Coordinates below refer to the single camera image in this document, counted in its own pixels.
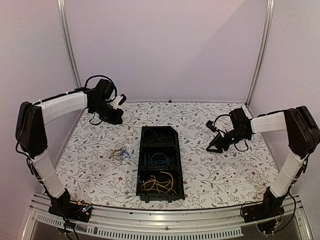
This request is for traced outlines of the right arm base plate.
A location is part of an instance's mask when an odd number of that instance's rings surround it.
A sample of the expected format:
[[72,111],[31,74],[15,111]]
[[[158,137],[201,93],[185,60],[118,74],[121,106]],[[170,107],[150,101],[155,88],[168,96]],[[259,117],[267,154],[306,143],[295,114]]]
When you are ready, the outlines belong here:
[[240,207],[240,216],[244,219],[245,223],[283,216],[284,213],[285,210],[282,205],[265,208],[263,207],[263,203],[254,201],[246,201]]

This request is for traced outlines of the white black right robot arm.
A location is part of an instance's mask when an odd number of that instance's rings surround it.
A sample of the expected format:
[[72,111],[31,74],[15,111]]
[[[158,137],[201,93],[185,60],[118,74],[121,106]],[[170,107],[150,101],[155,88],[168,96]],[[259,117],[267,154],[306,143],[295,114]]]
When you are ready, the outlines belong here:
[[276,143],[280,145],[278,149],[282,151],[283,160],[278,175],[263,194],[262,203],[244,207],[242,212],[255,220],[283,213],[284,199],[301,173],[306,171],[309,157],[320,143],[320,129],[311,112],[302,105],[249,118],[242,108],[236,108],[226,116],[231,120],[231,130],[220,130],[216,121],[206,123],[206,127],[216,134],[206,148],[207,152],[221,154],[231,145],[250,140],[256,134],[265,136],[275,132],[280,138]]

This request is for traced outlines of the aluminium corner post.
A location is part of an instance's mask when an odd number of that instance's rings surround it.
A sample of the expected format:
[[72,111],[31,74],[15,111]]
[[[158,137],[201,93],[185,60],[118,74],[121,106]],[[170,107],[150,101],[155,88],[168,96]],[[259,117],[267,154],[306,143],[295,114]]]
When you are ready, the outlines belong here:
[[80,88],[82,86],[82,83],[81,83],[81,79],[80,79],[80,75],[79,75],[79,71],[76,63],[76,58],[75,58],[75,54],[72,46],[71,34],[69,30],[67,11],[66,11],[66,3],[64,0],[57,0],[56,2],[57,2],[57,10],[59,15],[60,26],[62,30],[62,36],[64,40],[64,45],[66,48],[66,54],[69,61],[71,73],[73,76],[75,86],[77,88]]
[[275,1],[274,0],[267,0],[266,4],[266,11],[265,11],[265,19],[264,19],[264,25],[262,30],[262,37],[261,42],[259,46],[259,51],[257,55],[257,60],[255,64],[255,68],[253,71],[253,76],[251,80],[251,84],[249,87],[249,92],[245,101],[245,105],[249,108],[253,102],[253,98],[255,95],[255,91],[258,85],[260,73],[262,70],[267,46],[268,46],[268,40],[270,36],[270,31],[272,27],[272,21],[273,21],[273,14],[274,14],[274,7],[275,7]]

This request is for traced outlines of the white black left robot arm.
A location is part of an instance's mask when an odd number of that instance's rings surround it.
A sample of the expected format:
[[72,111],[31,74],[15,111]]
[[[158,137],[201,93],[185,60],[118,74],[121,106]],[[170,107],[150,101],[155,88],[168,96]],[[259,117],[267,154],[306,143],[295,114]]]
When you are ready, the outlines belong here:
[[[214,103],[129,102],[101,76],[80,87],[20,105],[16,150],[55,209],[70,217],[83,203],[123,209],[204,209],[226,206],[231,171],[207,151],[206,127],[226,107]],[[57,166],[46,125],[82,112]]]

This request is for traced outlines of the left aluminium corner post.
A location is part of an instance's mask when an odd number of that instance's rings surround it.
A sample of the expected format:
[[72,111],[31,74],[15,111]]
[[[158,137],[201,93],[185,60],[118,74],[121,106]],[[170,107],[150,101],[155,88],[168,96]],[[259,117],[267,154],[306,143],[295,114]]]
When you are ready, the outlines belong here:
[[75,86],[77,88],[80,88],[82,86],[82,83],[81,83],[81,79],[80,79],[80,75],[79,75],[79,71],[76,63],[76,58],[75,58],[75,54],[72,46],[71,34],[69,30],[67,11],[66,11],[66,3],[64,0],[57,0],[56,2],[57,2],[57,10],[59,15],[60,26],[62,30],[62,36],[64,40],[64,45],[66,48],[66,54],[69,61],[71,73],[73,76]]

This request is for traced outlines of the black three-compartment bin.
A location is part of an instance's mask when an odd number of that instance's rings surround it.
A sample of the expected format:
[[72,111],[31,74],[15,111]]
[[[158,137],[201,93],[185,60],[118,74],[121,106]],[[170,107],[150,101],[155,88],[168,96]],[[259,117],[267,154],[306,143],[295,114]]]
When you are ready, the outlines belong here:
[[136,195],[145,203],[185,199],[179,135],[173,127],[141,128]]

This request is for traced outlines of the right aluminium corner post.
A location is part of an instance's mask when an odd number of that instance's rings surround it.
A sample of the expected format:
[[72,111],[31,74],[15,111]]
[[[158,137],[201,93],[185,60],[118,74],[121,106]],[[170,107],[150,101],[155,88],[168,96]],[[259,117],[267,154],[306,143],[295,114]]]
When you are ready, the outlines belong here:
[[255,64],[255,68],[253,71],[253,76],[251,80],[251,84],[249,87],[249,92],[245,101],[245,105],[249,108],[253,102],[253,98],[255,95],[255,91],[258,85],[260,73],[262,70],[267,46],[268,46],[268,40],[270,36],[270,31],[272,27],[272,21],[273,21],[273,14],[274,14],[274,7],[275,7],[275,1],[274,0],[267,0],[266,4],[266,11],[265,11],[265,19],[264,19],[264,25],[262,30],[262,37],[261,42],[259,46],[259,51],[257,55],[257,60]]

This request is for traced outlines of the aluminium front rail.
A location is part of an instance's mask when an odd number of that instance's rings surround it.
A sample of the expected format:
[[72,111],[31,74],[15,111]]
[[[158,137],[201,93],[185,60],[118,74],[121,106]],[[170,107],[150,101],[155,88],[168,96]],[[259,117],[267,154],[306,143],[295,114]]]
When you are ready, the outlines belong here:
[[271,219],[245,222],[241,206],[199,210],[138,210],[94,206],[88,222],[64,227],[49,213],[50,200],[36,193],[27,211],[24,240],[311,240],[313,234],[298,195],[283,202],[276,233]]

